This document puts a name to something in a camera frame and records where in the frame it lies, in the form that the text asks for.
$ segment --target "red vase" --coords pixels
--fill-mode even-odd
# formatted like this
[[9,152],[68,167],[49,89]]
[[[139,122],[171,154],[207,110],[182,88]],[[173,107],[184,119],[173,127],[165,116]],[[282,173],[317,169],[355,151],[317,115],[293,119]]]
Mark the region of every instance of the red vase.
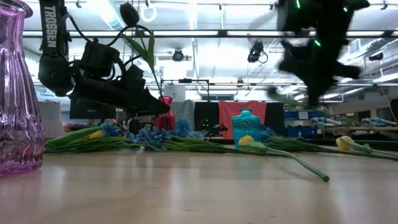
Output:
[[[164,103],[166,105],[171,105],[173,98],[169,96],[163,96]],[[155,127],[159,128],[160,130],[164,129],[167,131],[174,130],[174,112],[170,108],[169,112],[164,113],[164,114],[159,114],[156,116],[155,119]]]

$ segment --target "wooden table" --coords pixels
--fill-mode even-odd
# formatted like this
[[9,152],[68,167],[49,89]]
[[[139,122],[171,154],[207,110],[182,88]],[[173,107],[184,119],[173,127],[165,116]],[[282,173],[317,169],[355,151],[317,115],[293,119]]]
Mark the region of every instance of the wooden table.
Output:
[[106,152],[45,156],[40,171],[0,179],[1,223],[396,224],[398,163]]

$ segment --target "teal glass jar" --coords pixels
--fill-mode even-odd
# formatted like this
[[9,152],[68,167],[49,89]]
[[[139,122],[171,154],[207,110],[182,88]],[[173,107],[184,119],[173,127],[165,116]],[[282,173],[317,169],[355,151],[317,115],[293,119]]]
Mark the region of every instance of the teal glass jar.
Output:
[[238,143],[243,136],[251,136],[259,140],[260,117],[252,115],[252,109],[240,109],[240,115],[232,117],[235,149],[241,150]]

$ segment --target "white wall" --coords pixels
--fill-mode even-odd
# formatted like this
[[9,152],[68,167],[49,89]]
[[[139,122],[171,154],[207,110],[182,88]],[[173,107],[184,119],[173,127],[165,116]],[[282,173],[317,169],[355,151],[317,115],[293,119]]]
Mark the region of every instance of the white wall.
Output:
[[389,94],[386,96],[381,96],[377,92],[365,92],[364,100],[358,100],[358,98],[349,99],[345,103],[332,105],[331,108],[334,114],[346,114],[370,110],[371,116],[376,116],[377,109],[386,108],[389,106],[389,98],[398,98],[398,86],[389,87],[388,92]]

